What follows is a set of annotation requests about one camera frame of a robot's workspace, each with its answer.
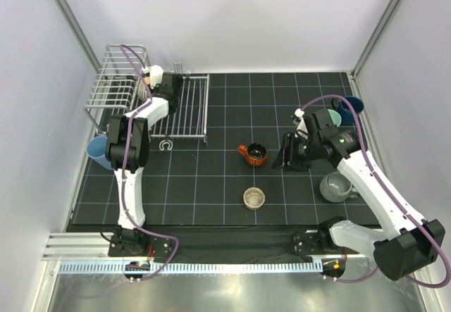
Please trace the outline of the beige ribbed ceramic mug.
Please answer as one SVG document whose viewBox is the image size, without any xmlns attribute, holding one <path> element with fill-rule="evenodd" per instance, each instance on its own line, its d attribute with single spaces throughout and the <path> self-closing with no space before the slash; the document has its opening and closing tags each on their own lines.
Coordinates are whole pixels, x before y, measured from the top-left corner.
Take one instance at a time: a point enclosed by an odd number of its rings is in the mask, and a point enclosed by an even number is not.
<svg viewBox="0 0 451 312">
<path fill-rule="evenodd" d="M 145 102 L 149 98 L 149 92 L 152 90 L 151 79 L 148 73 L 142 75 L 140 85 L 137 88 L 137 96 L 140 101 Z"/>
</svg>

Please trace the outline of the grey speckled round mug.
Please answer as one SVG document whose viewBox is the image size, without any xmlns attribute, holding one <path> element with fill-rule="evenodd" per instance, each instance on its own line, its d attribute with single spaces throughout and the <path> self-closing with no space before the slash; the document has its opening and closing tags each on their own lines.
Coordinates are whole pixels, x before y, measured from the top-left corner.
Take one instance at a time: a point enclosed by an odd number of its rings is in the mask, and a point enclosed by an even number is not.
<svg viewBox="0 0 451 312">
<path fill-rule="evenodd" d="M 346 199 L 356 199 L 359 196 L 353 184 L 339 172 L 330 173 L 322 179 L 320 193 L 331 203 L 341 203 Z"/>
</svg>

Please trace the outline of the mint green plastic cup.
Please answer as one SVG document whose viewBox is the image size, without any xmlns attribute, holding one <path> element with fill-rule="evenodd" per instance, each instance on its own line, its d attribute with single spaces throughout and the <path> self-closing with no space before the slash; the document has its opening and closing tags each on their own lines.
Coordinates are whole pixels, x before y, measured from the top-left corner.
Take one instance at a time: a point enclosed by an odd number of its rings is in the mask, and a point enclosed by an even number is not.
<svg viewBox="0 0 451 312">
<path fill-rule="evenodd" d="M 328 109 L 328 114 L 330 116 L 330 122 L 332 124 L 334 124 L 335 126 L 340 127 L 341 124 L 342 124 L 342 117 L 341 117 L 341 115 L 337 111 L 335 111 L 333 109 Z"/>
</svg>

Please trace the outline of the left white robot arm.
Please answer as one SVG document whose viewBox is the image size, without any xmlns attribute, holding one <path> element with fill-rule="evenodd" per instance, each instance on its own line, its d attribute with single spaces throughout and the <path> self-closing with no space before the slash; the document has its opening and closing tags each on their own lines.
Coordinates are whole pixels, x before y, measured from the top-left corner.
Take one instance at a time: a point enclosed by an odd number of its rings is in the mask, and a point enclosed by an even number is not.
<svg viewBox="0 0 451 312">
<path fill-rule="evenodd" d="M 145 222 L 142 205 L 142 175 L 149 159 L 149 128 L 175 112 L 179 106 L 183 76 L 158 73 L 149 77 L 151 96 L 136 109 L 111 116 L 106 141 L 106 159 L 118 184 L 118 225 L 139 230 Z"/>
</svg>

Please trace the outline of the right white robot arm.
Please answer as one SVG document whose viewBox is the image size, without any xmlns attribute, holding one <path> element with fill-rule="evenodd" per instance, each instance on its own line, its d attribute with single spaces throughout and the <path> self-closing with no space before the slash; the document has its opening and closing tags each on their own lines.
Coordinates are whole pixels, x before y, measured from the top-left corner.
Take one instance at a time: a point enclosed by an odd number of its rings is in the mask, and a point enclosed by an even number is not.
<svg viewBox="0 0 451 312">
<path fill-rule="evenodd" d="M 321 223 L 319 248 L 333 253 L 340 247 L 372 259 L 392 281 L 431 265 L 442 258 L 445 279 L 450 281 L 450 263 L 441 249 L 445 228 L 439 220 L 427 220 L 395 189 L 366 148 L 362 130 L 340 131 L 329 111 L 293 115 L 297 128 L 283 136 L 272 167 L 283 170 L 309 170 L 313 161 L 324 160 L 351 182 L 381 226 L 381 232 L 341 217 Z"/>
</svg>

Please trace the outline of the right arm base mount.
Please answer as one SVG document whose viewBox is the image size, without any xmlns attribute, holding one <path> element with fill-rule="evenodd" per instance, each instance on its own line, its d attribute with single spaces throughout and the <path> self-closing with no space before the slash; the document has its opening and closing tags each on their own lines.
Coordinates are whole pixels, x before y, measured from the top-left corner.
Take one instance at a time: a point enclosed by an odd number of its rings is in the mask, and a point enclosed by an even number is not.
<svg viewBox="0 0 451 312">
<path fill-rule="evenodd" d="M 319 243 L 317 230 L 300 230 L 290 237 L 295 254 L 298 256 L 311 256 L 321 254 L 323 249 Z"/>
</svg>

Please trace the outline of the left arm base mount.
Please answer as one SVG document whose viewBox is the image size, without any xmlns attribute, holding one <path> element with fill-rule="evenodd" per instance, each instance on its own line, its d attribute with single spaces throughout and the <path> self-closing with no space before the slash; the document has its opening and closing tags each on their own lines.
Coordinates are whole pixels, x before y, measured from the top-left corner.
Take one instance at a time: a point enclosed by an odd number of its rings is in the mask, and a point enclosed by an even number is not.
<svg viewBox="0 0 451 312">
<path fill-rule="evenodd" d="M 168 258 L 175 242 L 167 238 L 152 237 L 139 230 L 122 227 L 110 229 L 108 237 L 110 257 L 154 257 Z"/>
</svg>

